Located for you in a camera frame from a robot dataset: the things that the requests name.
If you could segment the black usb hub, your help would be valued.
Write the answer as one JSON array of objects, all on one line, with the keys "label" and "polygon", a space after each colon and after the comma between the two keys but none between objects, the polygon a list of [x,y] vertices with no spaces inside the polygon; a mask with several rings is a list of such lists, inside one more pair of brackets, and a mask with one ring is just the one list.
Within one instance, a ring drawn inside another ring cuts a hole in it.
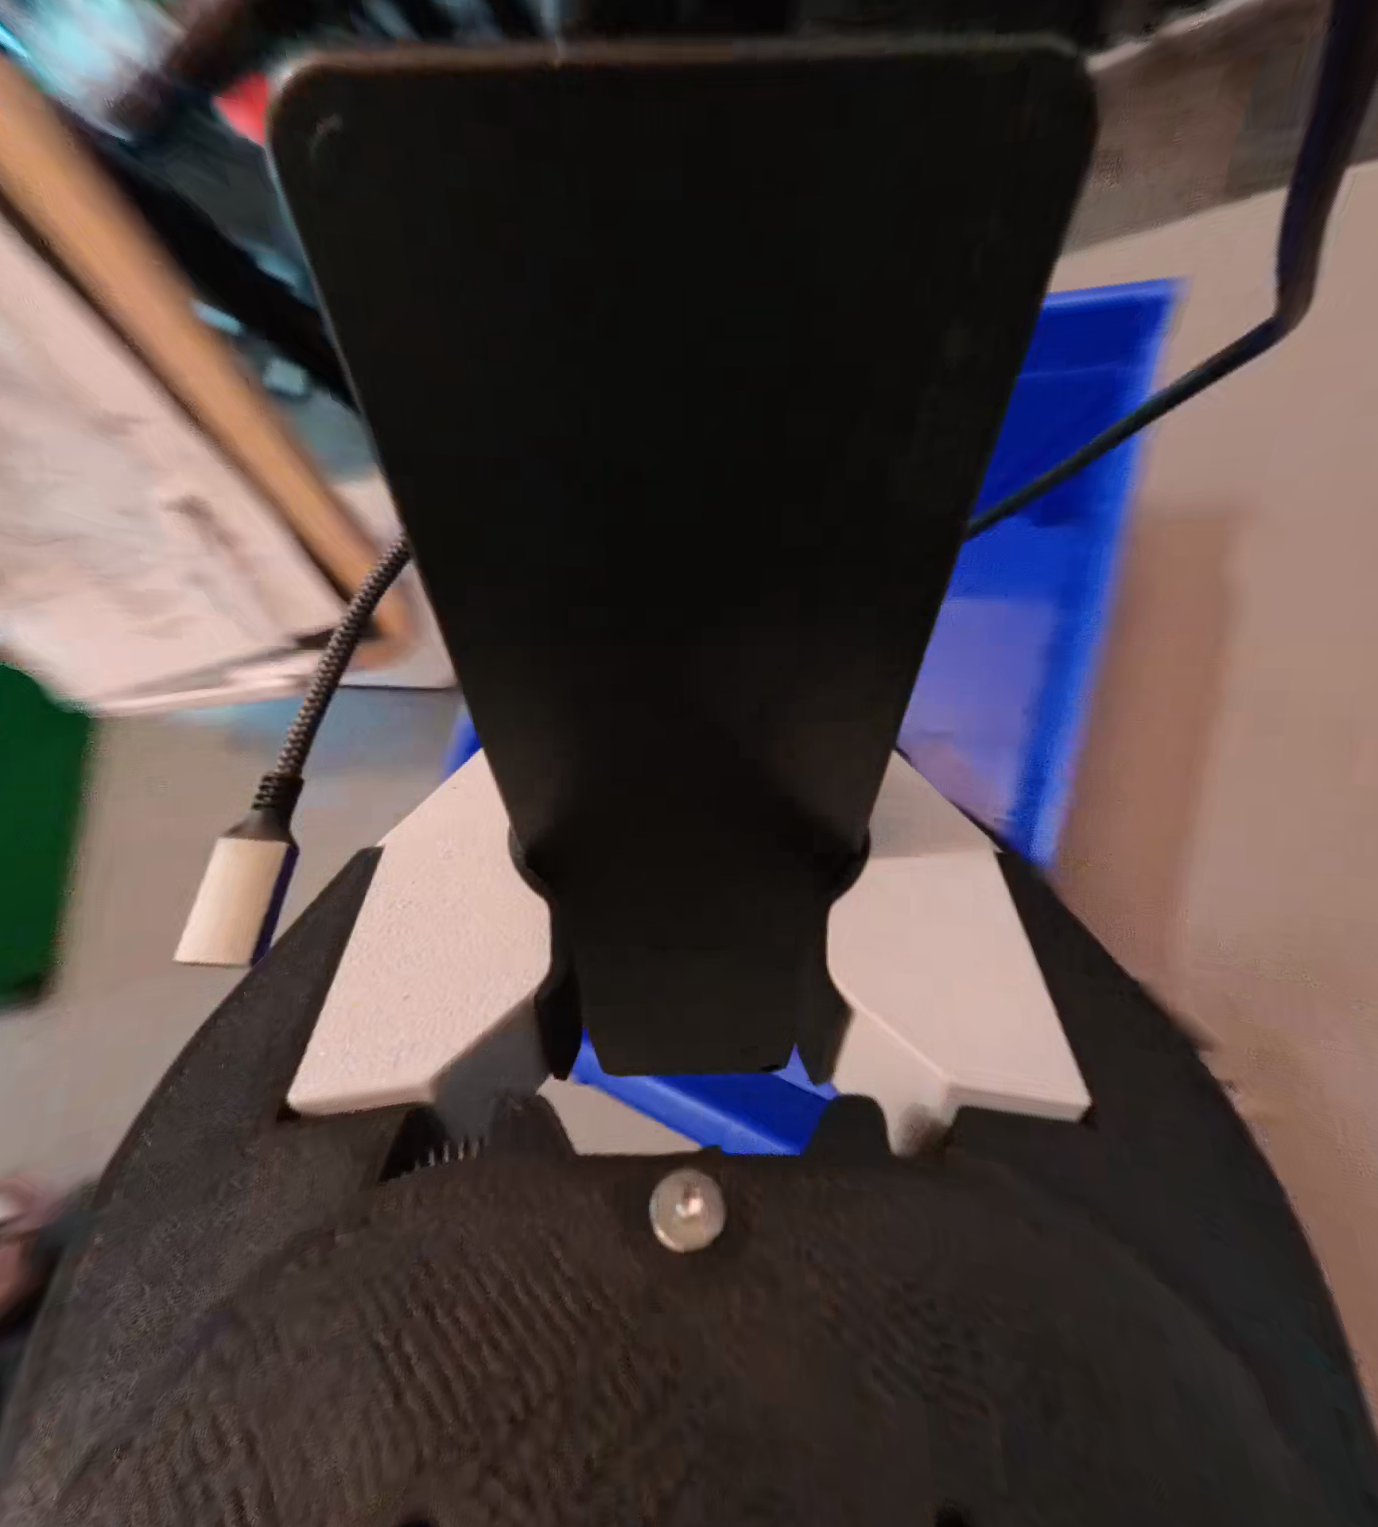
[{"label": "black usb hub", "polygon": [[1094,136],[1045,31],[281,79],[278,190],[607,1070],[835,1068],[830,911]]}]

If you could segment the braided usb cable silver plug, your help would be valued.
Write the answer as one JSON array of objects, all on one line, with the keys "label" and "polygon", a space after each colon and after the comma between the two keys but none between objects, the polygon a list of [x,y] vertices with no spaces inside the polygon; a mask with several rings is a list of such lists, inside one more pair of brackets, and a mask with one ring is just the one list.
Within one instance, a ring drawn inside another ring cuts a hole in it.
[{"label": "braided usb cable silver plug", "polygon": [[383,596],[410,562],[397,537],[360,580],[325,640],[270,769],[244,815],[220,833],[201,871],[173,960],[246,968],[268,949],[297,858],[292,817],[319,725]]}]

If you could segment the blue plastic bin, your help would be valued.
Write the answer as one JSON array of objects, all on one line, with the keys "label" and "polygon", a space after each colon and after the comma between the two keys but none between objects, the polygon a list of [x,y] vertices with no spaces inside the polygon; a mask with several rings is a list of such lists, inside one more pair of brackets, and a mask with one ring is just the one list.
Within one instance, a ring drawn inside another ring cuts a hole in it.
[{"label": "blue plastic bin", "polygon": [[[1075,780],[1137,461],[1135,443],[1118,446],[960,550],[900,726],[898,755],[1045,871]],[[795,1057],[779,1071],[617,1076],[588,1040],[567,1083],[736,1154],[801,1149],[839,1094]]]}]

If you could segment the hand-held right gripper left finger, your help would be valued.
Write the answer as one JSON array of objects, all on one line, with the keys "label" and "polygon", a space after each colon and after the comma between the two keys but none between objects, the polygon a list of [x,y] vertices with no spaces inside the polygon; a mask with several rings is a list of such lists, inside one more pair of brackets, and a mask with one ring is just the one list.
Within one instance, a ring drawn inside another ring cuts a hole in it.
[{"label": "hand-held right gripper left finger", "polygon": [[550,1076],[536,1006],[548,914],[508,850],[473,753],[378,844],[287,1106],[330,1116],[427,1105],[458,1138]]}]

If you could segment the wooden document stand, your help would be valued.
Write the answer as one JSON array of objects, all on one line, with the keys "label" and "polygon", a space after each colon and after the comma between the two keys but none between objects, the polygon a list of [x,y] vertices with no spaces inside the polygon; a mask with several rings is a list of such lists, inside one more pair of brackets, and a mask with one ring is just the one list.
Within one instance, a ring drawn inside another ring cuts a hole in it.
[{"label": "wooden document stand", "polygon": [[[263,499],[340,601],[338,620],[394,535],[378,472],[360,464],[338,478],[319,469],[276,400],[201,319],[193,286],[157,236],[139,228],[112,174],[33,93],[0,60],[0,209]],[[332,628],[308,640],[316,659]],[[92,712],[141,715],[279,698],[300,691],[313,667],[295,686],[262,696]]]}]

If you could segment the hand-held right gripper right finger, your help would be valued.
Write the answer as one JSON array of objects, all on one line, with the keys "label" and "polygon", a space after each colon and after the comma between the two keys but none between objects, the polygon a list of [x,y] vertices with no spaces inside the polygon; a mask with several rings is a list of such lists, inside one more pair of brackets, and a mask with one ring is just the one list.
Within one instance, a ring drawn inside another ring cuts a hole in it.
[{"label": "hand-held right gripper right finger", "polygon": [[849,1008],[830,1084],[878,1103],[898,1154],[964,1108],[1070,1124],[1088,1111],[997,846],[898,753],[865,865],[830,909],[827,963]]}]

